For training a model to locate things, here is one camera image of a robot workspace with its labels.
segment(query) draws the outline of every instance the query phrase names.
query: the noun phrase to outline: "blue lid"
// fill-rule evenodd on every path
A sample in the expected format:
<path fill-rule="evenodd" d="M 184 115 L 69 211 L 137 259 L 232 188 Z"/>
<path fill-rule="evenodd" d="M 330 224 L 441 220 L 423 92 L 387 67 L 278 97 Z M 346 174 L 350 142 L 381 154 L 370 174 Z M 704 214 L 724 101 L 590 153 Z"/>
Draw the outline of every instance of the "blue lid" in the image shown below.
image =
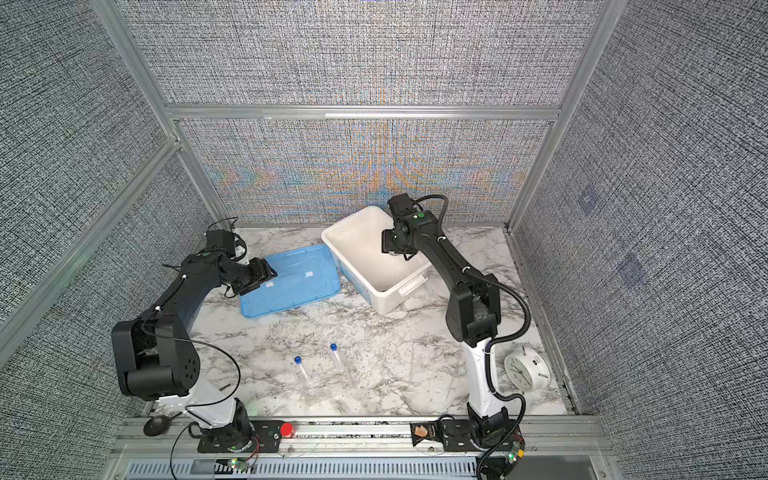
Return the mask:
<path fill-rule="evenodd" d="M 240 311 L 249 318 L 316 302 L 341 290 L 333 256 L 325 245 L 276 253 L 265 260 L 277 277 L 240 297 Z"/>

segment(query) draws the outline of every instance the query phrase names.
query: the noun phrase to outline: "marble table surface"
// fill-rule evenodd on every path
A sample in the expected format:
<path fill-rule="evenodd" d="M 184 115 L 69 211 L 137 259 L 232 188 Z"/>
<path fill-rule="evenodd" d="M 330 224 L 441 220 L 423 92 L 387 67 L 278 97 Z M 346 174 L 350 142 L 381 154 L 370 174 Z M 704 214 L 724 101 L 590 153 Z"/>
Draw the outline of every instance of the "marble table surface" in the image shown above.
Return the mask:
<path fill-rule="evenodd" d="M 237 230 L 248 245 L 248 259 L 322 243 L 322 231 Z M 446 234 L 475 267 L 522 291 L 501 228 L 453 227 L 446 228 Z M 424 286 L 384 316 L 344 276 L 339 276 L 341 292 L 327 300 L 256 319 L 244 317 L 239 297 L 225 298 L 222 287 L 205 299 L 190 337 L 213 343 L 237 359 L 242 380 L 236 397 L 251 416 L 465 415 L 466 367 L 461 346 L 445 325 L 449 292 L 437 272 L 430 271 Z M 521 324 L 521 310 L 502 294 L 499 335 L 513 333 Z M 352 387 L 334 369 L 330 343 L 339 345 L 351 365 Z M 502 361 L 516 344 L 544 351 L 533 323 L 517 341 L 496 346 L 503 392 L 512 387 Z M 235 385 L 237 371 L 226 356 L 205 346 L 197 351 L 202 371 L 214 385 Z M 302 356 L 309 384 L 298 380 L 295 356 Z M 567 413 L 554 379 L 549 388 L 527 393 L 525 398 L 527 415 Z M 508 409 L 516 413 L 517 402 L 510 402 Z"/>

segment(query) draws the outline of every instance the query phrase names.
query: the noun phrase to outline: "alarm clock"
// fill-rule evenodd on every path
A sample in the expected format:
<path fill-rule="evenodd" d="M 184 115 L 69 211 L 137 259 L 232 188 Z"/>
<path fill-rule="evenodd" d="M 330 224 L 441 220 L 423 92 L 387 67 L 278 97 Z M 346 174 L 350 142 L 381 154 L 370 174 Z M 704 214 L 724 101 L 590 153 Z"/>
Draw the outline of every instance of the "alarm clock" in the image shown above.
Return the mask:
<path fill-rule="evenodd" d="M 512 383 L 523 392 L 547 388 L 552 377 L 544 357 L 525 345 L 515 347 L 504 358 L 504 370 Z"/>

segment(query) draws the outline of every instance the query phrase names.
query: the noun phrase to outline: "slotted vent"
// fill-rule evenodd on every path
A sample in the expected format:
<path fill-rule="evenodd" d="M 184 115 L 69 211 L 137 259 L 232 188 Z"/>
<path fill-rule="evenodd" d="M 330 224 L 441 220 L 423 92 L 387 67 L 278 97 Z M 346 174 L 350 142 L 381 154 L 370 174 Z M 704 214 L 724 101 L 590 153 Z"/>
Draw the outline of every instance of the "slotted vent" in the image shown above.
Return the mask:
<path fill-rule="evenodd" d="M 233 473 L 212 458 L 179 460 L 182 478 L 474 478 L 475 459 L 460 458 L 260 458 L 248 472 Z M 168 461 L 131 460 L 126 480 L 170 478 Z"/>

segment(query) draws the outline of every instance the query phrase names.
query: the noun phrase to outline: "woven fabric panel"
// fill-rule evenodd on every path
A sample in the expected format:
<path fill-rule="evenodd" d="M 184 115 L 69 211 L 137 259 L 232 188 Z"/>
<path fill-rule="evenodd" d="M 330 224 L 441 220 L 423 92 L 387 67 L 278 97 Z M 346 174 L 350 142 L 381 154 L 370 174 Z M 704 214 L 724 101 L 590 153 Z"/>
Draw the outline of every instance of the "woven fabric panel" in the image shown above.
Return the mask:
<path fill-rule="evenodd" d="M 766 25 L 631 1 L 518 232 L 625 478 L 768 476 Z"/>
<path fill-rule="evenodd" d="M 0 372 L 0 478 L 97 478 L 126 416 L 112 326 L 144 310 L 203 246 L 210 216 L 171 159 Z M 44 468 L 30 446 L 45 452 Z"/>
<path fill-rule="evenodd" d="M 559 104 L 601 0 L 118 0 L 168 101 Z"/>
<path fill-rule="evenodd" d="M 88 2 L 0 18 L 2 323 L 165 136 Z"/>
<path fill-rule="evenodd" d="M 335 222 L 395 194 L 446 194 L 447 221 L 502 222 L 544 121 L 184 120 L 241 223 Z"/>

